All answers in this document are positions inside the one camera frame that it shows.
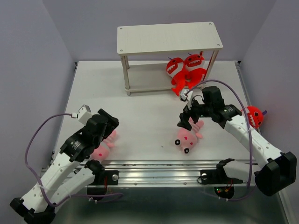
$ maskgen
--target robotic arm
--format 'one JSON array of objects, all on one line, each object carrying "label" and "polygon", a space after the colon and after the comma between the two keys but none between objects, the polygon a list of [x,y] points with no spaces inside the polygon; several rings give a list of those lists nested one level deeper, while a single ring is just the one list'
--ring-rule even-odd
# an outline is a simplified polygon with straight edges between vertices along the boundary
[{"label": "robotic arm", "polygon": [[100,143],[119,125],[118,119],[102,109],[98,111],[98,114],[92,115],[90,108],[86,105],[83,105],[78,113],[73,113],[72,117],[77,118],[84,127],[69,137],[61,146],[60,152],[42,176],[41,182],[38,182],[24,196],[15,198],[10,203],[10,206],[24,217],[27,223],[51,223],[55,217],[55,209],[49,206],[50,203],[57,205],[57,212],[60,208],[58,205],[63,203],[62,199],[77,193],[84,186],[92,183],[95,175],[101,175],[104,172],[104,167],[100,162],[90,160],[76,176],[62,184],[68,174],[88,159],[94,149],[99,147]]},{"label": "robotic arm", "polygon": [[[206,87],[202,90],[203,103],[199,104],[193,92],[181,93],[181,100],[188,102],[180,114],[179,127],[191,130],[189,118],[196,123],[199,118],[212,118],[224,130],[231,133],[247,150],[249,135],[246,120],[234,105],[225,105],[219,88]],[[291,152],[284,153],[271,145],[254,128],[251,129],[253,157],[258,165],[253,166],[252,180],[267,196],[271,196],[295,182],[297,159]],[[249,165],[233,159],[221,161],[216,170],[206,170],[202,184],[226,183],[230,178],[247,180]]]}]

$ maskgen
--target gray wall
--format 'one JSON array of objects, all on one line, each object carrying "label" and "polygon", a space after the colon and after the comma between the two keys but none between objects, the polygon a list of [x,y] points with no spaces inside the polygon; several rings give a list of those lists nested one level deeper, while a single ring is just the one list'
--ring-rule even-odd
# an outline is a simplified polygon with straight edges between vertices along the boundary
[{"label": "gray wall", "polygon": [[[252,104],[267,110],[263,136],[299,158],[299,1],[277,0],[249,47],[241,69]],[[299,220],[299,182],[288,195]]]},{"label": "gray wall", "polygon": [[[43,0],[66,47],[78,60],[119,60],[118,26],[213,21],[224,49],[242,60],[275,0]],[[163,59],[143,56],[131,59]]]},{"label": "gray wall", "polygon": [[[41,0],[7,0],[0,7],[0,223],[20,223],[9,207],[35,184],[24,152],[38,126],[63,112],[74,71]],[[39,172],[49,163],[59,120],[37,136],[29,163]]]}]

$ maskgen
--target stuffed animal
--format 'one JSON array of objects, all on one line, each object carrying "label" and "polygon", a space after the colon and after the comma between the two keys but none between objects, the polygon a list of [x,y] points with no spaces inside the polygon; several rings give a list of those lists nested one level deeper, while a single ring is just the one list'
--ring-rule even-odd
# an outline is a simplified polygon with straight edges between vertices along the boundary
[{"label": "stuffed animal", "polygon": [[177,85],[172,91],[179,96],[186,85],[185,77],[188,71],[184,67],[184,60],[180,57],[171,59],[166,66],[167,74],[172,78],[171,84]]},{"label": "stuffed animal", "polygon": [[202,53],[190,55],[184,60],[185,69],[189,72],[186,76],[186,79],[190,79],[190,82],[187,82],[189,89],[202,82],[206,77],[206,70],[202,68],[205,63]]},{"label": "stuffed animal", "polygon": [[204,125],[202,120],[199,120],[196,124],[194,124],[191,118],[189,119],[189,123],[192,126],[192,130],[188,131],[185,128],[180,128],[177,139],[174,141],[174,144],[180,146],[185,154],[189,153],[190,150],[195,147],[198,143],[198,139],[202,139],[202,135],[199,133],[199,130]]},{"label": "stuffed animal", "polygon": [[245,112],[247,114],[250,125],[254,128],[258,128],[263,123],[263,116],[267,113],[267,111],[261,112],[255,106],[245,107]]},{"label": "stuffed animal", "polygon": [[112,133],[103,140],[98,148],[96,148],[93,153],[90,155],[90,159],[93,160],[98,160],[102,162],[105,160],[109,154],[110,154],[110,149],[114,147],[114,140],[116,137],[116,131],[113,130]]}]

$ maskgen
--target shelf top panel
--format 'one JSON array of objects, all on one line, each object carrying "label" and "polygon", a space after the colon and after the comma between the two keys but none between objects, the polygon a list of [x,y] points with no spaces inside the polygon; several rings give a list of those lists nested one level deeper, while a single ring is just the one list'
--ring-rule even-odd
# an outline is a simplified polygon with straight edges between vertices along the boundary
[{"label": "shelf top panel", "polygon": [[222,42],[213,22],[117,28],[117,53],[120,56],[220,50],[222,48]]}]

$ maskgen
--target pink bunny plush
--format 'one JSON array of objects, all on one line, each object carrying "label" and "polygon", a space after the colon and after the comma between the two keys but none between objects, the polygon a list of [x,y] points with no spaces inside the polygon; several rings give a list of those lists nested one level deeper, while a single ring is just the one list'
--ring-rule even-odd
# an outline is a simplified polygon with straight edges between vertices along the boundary
[{"label": "pink bunny plush", "polygon": [[180,146],[185,154],[189,153],[191,149],[198,143],[198,139],[202,139],[202,135],[199,133],[199,130],[204,125],[202,120],[199,120],[194,124],[193,120],[190,118],[189,123],[192,126],[192,130],[188,131],[185,128],[180,128],[178,131],[177,139],[174,141],[174,144]]},{"label": "pink bunny plush", "polygon": [[93,153],[90,155],[90,158],[93,160],[98,160],[102,162],[105,160],[110,153],[110,149],[114,147],[114,140],[116,137],[116,130],[113,130],[112,133],[103,140],[98,148],[96,148]]}]

